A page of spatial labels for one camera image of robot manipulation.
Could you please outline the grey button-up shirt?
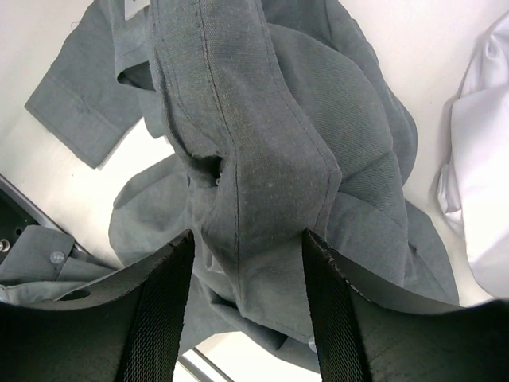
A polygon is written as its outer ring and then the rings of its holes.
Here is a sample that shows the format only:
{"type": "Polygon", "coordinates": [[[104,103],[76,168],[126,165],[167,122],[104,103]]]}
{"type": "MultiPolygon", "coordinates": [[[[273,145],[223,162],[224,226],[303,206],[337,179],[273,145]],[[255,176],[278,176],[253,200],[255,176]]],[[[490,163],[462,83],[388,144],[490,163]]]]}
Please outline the grey button-up shirt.
{"type": "Polygon", "coordinates": [[[403,185],[417,129],[337,1],[95,1],[25,109],[90,167],[140,119],[174,152],[117,196],[126,265],[194,235],[178,349],[241,331],[317,370],[301,235],[457,304],[447,251],[403,185]]]}

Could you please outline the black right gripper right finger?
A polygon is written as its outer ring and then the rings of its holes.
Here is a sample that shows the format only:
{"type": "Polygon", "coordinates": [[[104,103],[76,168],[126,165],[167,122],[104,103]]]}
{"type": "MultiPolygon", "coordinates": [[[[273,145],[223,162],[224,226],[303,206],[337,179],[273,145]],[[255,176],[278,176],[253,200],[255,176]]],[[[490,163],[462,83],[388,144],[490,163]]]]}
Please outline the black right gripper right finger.
{"type": "Polygon", "coordinates": [[[303,266],[325,381],[505,381],[508,303],[461,307],[389,283],[311,231],[303,266]]]}

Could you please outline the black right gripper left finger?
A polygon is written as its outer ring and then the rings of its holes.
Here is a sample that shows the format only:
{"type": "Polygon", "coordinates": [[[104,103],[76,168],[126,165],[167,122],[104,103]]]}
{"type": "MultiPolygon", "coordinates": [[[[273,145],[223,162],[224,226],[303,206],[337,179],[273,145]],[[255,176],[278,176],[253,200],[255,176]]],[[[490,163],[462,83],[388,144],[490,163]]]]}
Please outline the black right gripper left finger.
{"type": "Polygon", "coordinates": [[[1,379],[173,380],[193,260],[187,230],[56,301],[1,304],[1,379]]]}

